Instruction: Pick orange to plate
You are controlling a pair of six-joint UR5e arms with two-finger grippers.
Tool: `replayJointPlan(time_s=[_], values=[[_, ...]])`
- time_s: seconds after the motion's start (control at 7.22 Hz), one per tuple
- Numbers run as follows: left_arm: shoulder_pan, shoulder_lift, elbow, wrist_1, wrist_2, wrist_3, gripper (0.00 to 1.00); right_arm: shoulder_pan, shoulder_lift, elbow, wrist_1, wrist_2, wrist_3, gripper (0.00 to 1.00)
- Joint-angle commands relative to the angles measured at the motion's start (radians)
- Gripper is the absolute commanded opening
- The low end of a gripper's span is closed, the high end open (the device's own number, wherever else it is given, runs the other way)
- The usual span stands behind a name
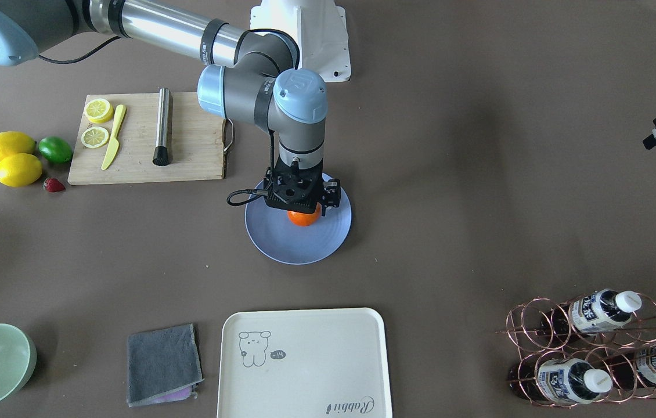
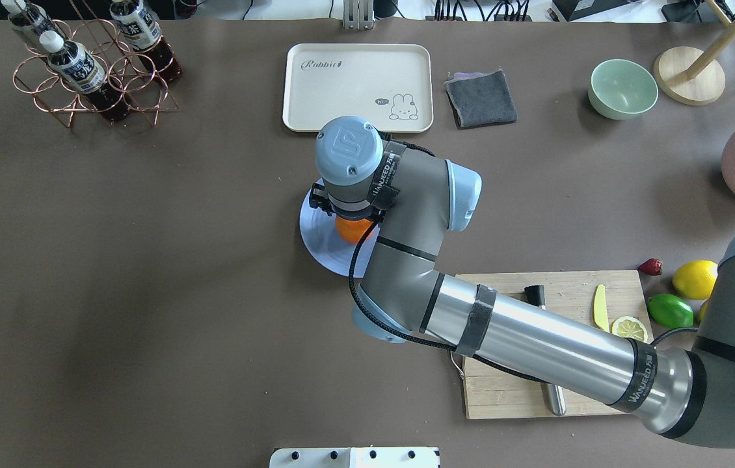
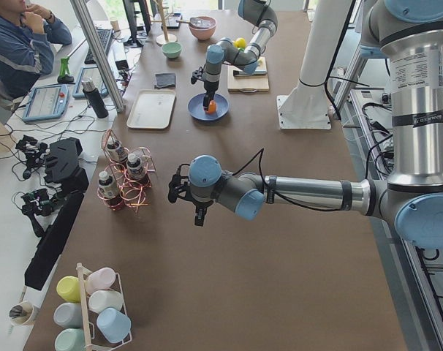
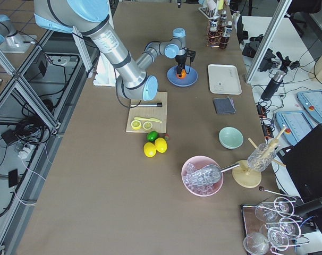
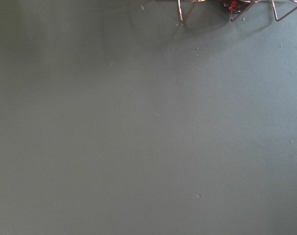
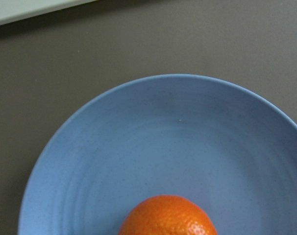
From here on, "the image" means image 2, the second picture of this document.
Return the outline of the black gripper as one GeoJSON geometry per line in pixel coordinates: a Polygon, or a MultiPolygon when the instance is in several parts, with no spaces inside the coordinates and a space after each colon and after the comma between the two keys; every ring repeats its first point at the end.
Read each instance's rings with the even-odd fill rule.
{"type": "Polygon", "coordinates": [[[334,204],[330,201],[326,187],[320,183],[314,183],[308,193],[308,205],[311,209],[318,209],[328,216],[336,214],[334,204]]]}

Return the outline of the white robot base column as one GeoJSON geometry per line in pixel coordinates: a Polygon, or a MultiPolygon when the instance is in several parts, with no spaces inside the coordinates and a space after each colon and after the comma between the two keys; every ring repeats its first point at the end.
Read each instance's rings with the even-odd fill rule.
{"type": "Polygon", "coordinates": [[[440,467],[438,447],[282,448],[269,467],[440,467]]]}

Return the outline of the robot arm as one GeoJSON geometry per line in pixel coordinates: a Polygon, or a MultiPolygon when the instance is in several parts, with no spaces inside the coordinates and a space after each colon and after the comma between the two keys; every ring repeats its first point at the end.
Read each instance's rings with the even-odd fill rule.
{"type": "Polygon", "coordinates": [[[657,350],[438,272],[448,231],[462,231],[483,186],[477,172],[385,139],[359,116],[318,133],[313,208],[381,223],[356,310],[373,327],[516,371],[635,415],[648,430],[735,448],[735,237],[691,350],[657,350]]]}

